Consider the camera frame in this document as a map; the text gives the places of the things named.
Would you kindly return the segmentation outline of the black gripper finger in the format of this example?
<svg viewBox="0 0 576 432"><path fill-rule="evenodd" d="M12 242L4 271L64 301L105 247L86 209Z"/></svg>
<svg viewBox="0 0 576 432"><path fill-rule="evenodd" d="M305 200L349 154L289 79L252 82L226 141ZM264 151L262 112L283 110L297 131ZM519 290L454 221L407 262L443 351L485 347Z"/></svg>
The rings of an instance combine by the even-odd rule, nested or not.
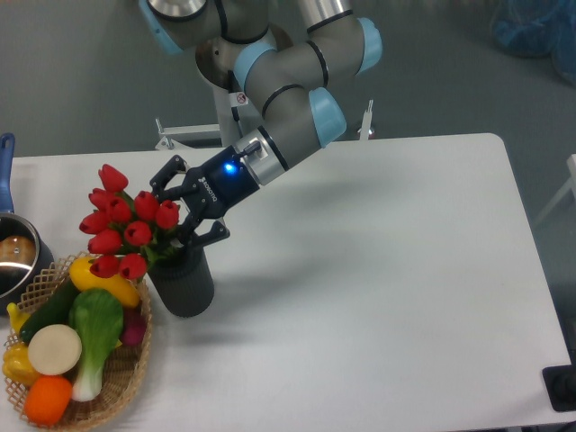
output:
<svg viewBox="0 0 576 432"><path fill-rule="evenodd" d="M169 187L169 184L181 176L181 183ZM194 200L194 171L184 159L172 156L149 181L151 192L160 202L181 201L192 203Z"/></svg>
<svg viewBox="0 0 576 432"><path fill-rule="evenodd" d="M177 240L187 248L204 248L230 236L230 230L226 227L223 218L214 220L210 229L203 234L198 234L195 229L193 221L187 217L178 227Z"/></svg>

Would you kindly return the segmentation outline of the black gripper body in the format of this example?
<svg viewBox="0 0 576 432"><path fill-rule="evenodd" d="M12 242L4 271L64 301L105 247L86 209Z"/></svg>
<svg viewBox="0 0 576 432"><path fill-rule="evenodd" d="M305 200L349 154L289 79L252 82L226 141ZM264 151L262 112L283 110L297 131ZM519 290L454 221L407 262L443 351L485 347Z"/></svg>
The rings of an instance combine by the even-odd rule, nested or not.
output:
<svg viewBox="0 0 576 432"><path fill-rule="evenodd" d="M183 181L184 203L196 221L216 220L259 188L235 151L221 151L190 168Z"/></svg>

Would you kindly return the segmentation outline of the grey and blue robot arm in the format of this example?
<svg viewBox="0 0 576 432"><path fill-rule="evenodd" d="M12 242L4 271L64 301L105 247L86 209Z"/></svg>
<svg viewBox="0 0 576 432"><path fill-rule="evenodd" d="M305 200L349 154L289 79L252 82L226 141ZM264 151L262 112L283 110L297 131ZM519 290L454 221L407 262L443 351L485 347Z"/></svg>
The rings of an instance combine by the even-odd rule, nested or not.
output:
<svg viewBox="0 0 576 432"><path fill-rule="evenodd" d="M301 1L308 38L279 40L265 1L142 1L139 9L166 51L196 51L204 79L227 96L243 95L258 113L198 167L170 160L152 181L161 199L185 203L178 241L200 248L225 239L224 214L262 186L338 139L347 122L329 87L382 57L375 24L348 1Z"/></svg>

